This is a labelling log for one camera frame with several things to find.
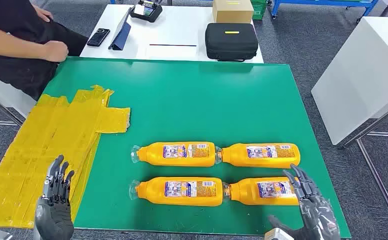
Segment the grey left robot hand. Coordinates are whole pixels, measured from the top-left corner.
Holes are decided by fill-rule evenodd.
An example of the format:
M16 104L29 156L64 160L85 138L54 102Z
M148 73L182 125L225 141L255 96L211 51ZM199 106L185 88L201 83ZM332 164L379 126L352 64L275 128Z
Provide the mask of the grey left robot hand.
M69 163L59 155L48 167L43 182L42 195L38 198L34 214L34 240L69 240L74 233L71 218Z

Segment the person's right hand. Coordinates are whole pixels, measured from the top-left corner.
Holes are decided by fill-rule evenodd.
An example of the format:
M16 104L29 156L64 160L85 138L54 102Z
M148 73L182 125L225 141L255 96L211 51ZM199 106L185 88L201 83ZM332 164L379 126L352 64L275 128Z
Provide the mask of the person's right hand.
M69 54L67 45L62 41L51 40L43 45L42 58L49 62L61 63Z

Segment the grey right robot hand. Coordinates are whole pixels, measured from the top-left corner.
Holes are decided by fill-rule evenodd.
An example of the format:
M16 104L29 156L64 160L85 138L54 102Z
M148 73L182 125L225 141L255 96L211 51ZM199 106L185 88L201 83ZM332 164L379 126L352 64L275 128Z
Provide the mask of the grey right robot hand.
M302 168L293 163L290 164L290 168L297 177L287 170L283 173L293 186L303 227L292 229L274 215L269 215L271 226L281 229L295 240L340 240L340 228L329 200L323 197L316 183Z

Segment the person's left hand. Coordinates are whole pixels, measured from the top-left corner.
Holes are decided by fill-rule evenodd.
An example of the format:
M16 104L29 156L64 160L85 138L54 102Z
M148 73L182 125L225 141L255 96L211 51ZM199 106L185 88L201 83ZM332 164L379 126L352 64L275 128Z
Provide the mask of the person's left hand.
M38 7L37 5L35 4L32 4L36 14L41 18L43 19L45 22L50 22L52 19L53 19L53 15L51 12L45 10L45 9L42 9L40 7Z

